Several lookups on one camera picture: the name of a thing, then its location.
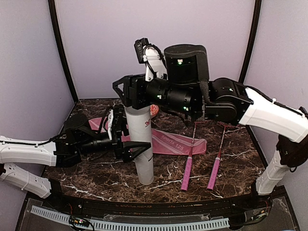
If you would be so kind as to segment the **pink racket bag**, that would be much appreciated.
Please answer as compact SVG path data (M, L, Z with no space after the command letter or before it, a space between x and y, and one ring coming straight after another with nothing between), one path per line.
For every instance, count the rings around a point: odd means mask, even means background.
M153 153L165 155L189 155L193 143L192 154L204 154L207 148L205 139L194 140L190 137L152 129Z

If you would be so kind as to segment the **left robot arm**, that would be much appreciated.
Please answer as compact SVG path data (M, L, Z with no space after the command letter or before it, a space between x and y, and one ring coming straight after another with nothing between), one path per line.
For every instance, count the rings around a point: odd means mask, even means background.
M139 182L149 185L154 180L150 107L134 109L123 105L108 108L96 129L84 114L68 118L62 133L47 141L23 141L1 136L0 179L31 192L58 210L68 206L57 180L34 175L19 167L20 163L50 167L72 167L82 156L112 150L116 159L134 162Z

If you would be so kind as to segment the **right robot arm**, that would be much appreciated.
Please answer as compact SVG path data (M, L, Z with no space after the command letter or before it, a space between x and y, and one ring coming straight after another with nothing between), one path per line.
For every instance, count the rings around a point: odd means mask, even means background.
M209 79L207 51L202 45L179 44L160 51L135 45L145 74L125 76L113 89L125 107L139 112L151 104L184 114L192 122L215 120L262 128L278 134L274 156L252 185L245 204L257 208L286 172L308 158L308 114L266 96L256 88L226 77Z

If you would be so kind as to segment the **white shuttlecock tube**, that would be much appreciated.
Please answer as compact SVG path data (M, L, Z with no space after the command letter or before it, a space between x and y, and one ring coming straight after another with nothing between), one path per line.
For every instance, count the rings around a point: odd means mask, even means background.
M150 107L124 107L130 141L133 142L134 162L139 182L150 185L154 181L154 156Z

